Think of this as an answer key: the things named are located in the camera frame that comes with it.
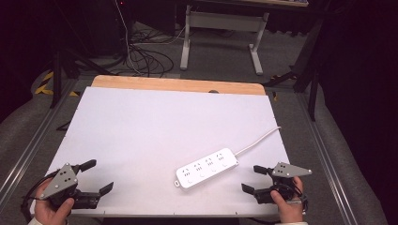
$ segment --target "sleeve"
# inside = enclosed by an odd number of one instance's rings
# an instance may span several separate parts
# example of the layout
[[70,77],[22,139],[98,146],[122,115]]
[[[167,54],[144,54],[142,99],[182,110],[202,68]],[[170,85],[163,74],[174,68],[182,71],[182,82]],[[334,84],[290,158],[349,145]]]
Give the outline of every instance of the sleeve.
[[297,222],[297,223],[276,223],[275,225],[308,225],[307,222]]
[[43,224],[38,222],[38,220],[35,217],[33,217],[33,219],[30,220],[30,222],[27,225],[43,225]]

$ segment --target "metal stand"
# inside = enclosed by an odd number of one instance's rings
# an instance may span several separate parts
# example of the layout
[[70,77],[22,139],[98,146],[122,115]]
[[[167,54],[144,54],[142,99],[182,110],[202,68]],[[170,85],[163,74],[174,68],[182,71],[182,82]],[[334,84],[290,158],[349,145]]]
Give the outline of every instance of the metal stand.
[[188,59],[190,56],[190,29],[191,27],[203,27],[214,29],[228,29],[247,32],[257,32],[257,38],[254,44],[249,45],[252,56],[255,73],[263,75],[260,59],[257,50],[260,45],[261,38],[266,28],[268,13],[264,13],[261,17],[247,17],[236,15],[215,14],[206,12],[192,12],[191,6],[187,6],[185,15],[185,38],[182,49],[180,68],[186,70],[188,68]]

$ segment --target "power cord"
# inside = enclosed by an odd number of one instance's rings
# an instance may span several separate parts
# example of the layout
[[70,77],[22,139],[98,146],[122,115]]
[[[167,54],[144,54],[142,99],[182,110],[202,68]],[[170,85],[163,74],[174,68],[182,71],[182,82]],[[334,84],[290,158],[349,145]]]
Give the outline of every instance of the power cord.
[[255,141],[254,143],[252,143],[251,145],[243,148],[242,150],[238,151],[237,153],[235,153],[235,157],[237,157],[238,155],[248,151],[249,149],[251,149],[252,147],[254,147],[256,144],[260,143],[263,139],[265,139],[269,134],[273,133],[275,130],[280,129],[281,127],[276,127],[273,128],[272,130],[270,130],[269,132],[267,132],[265,135],[263,135],[261,138],[259,138],[257,141]]

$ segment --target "white power strip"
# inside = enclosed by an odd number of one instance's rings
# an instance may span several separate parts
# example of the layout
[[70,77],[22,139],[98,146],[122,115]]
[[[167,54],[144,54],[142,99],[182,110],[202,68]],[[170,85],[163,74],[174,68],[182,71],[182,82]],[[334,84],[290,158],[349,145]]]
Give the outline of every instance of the white power strip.
[[228,148],[196,160],[176,170],[176,187],[192,188],[199,183],[238,165],[237,158]]

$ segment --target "power strip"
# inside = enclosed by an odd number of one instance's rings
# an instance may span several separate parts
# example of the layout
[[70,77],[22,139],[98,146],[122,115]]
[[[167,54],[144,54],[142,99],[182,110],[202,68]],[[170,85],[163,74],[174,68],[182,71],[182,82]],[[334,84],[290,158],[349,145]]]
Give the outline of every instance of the power strip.
[[237,165],[234,153],[228,148],[223,148],[176,170],[175,185],[185,189],[192,188]]

